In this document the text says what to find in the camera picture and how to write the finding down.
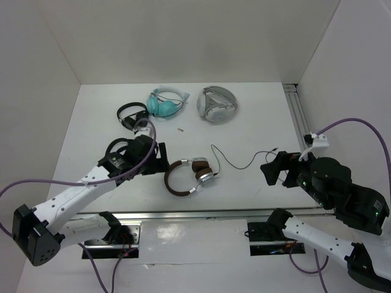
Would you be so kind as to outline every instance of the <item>white table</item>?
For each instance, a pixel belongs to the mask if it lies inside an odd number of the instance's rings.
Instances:
[[[219,85],[238,98],[235,117],[222,125],[202,120],[196,101],[202,88]],[[184,109],[170,119],[153,118],[158,142],[165,142],[169,162],[181,158],[206,157],[214,171],[217,162],[211,143],[219,147],[237,166],[245,166],[260,150],[300,151],[298,138],[281,83],[168,84],[190,93]],[[104,156],[111,141],[132,137],[115,113],[125,103],[146,102],[159,84],[82,85],[67,135],[57,163],[54,179],[76,181]],[[265,155],[259,154],[247,169],[229,166],[222,156],[221,173],[215,182],[186,198],[170,194],[163,174],[136,176],[113,192],[103,195],[84,212],[210,211],[231,209],[314,208],[313,199],[300,188],[269,187],[260,171]],[[170,177],[172,187],[189,190],[196,185],[191,168],[182,167]],[[64,190],[51,186],[49,197]]]

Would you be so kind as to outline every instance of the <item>black headphones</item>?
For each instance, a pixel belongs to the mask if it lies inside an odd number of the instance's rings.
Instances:
[[[143,107],[144,110],[141,110],[139,112],[136,112],[134,114],[126,116],[124,119],[121,119],[120,118],[121,112],[127,108],[130,108],[130,107]],[[143,119],[143,118],[148,118],[148,116],[149,116],[149,113],[148,113],[146,105],[144,105],[143,103],[138,103],[138,102],[125,104],[121,108],[119,108],[117,111],[117,118],[118,118],[119,122],[121,122],[123,127],[125,127],[126,129],[129,129],[130,131],[134,131],[134,125],[136,124],[137,121],[139,121],[140,119]],[[147,124],[148,124],[148,122],[143,121],[139,124],[139,126],[146,127]]]

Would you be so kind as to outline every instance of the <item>brown headband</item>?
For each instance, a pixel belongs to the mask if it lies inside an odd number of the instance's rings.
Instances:
[[[170,186],[169,186],[169,176],[171,174],[171,172],[179,167],[180,165],[182,165],[182,161],[176,161],[174,163],[172,163],[169,167],[169,169],[165,172],[164,174],[164,184],[166,185],[166,188],[167,190],[171,193],[171,194],[174,194],[175,196],[177,197],[185,197],[187,195],[190,194],[190,191],[182,191],[182,192],[179,192],[179,191],[175,191],[173,190]]]

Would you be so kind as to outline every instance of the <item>teal headphones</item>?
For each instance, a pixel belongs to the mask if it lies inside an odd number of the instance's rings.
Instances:
[[[165,98],[163,96],[160,96],[160,93],[164,92],[170,92],[170,93],[176,93],[178,96],[180,96],[180,100],[174,100],[179,101],[179,104],[175,104],[172,99]],[[148,100],[147,100],[147,109],[150,114],[152,114],[154,117],[169,117],[176,114],[180,109],[183,108],[183,103],[186,101],[187,98],[189,98],[190,94],[182,92],[179,89],[176,89],[175,87],[165,87],[161,86],[157,89],[154,89]]]

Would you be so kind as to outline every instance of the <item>brown ear cushion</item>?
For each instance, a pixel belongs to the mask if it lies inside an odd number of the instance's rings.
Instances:
[[[196,180],[198,180],[201,176],[208,174],[208,173],[213,173],[212,169],[206,168],[206,169],[203,169],[203,170],[197,172],[195,174],[196,175],[195,178],[196,178]]]
[[[185,197],[185,196],[187,196],[187,195],[190,194],[189,191],[182,191],[182,192],[180,192],[180,191],[175,191],[175,190],[173,190],[173,189],[169,186],[169,176],[170,176],[171,172],[172,172],[175,168],[179,167],[180,165],[182,165],[182,162],[181,162],[181,161],[176,161],[176,162],[174,162],[174,163],[172,163],[172,164],[170,165],[169,169],[168,169],[168,170],[165,172],[165,174],[164,174],[164,184],[166,185],[167,190],[168,190],[171,194],[174,194],[174,195],[177,196],[177,197]]]
[[[209,163],[207,161],[195,161],[191,164],[191,170],[193,170],[194,173],[197,173],[205,168],[209,168]]]

